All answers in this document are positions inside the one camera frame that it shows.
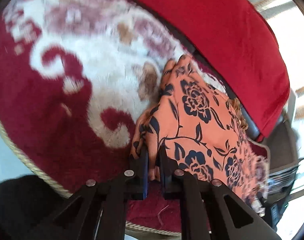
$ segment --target orange floral cloth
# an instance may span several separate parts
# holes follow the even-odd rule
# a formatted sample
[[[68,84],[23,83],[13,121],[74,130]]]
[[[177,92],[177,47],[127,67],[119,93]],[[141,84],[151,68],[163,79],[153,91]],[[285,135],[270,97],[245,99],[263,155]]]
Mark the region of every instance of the orange floral cloth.
[[[257,183],[253,153],[228,97],[204,82],[189,56],[163,71],[161,98],[136,123],[131,154],[148,147],[149,179],[159,179],[155,166],[158,149],[180,169],[205,181],[220,179],[242,200],[253,199]]]

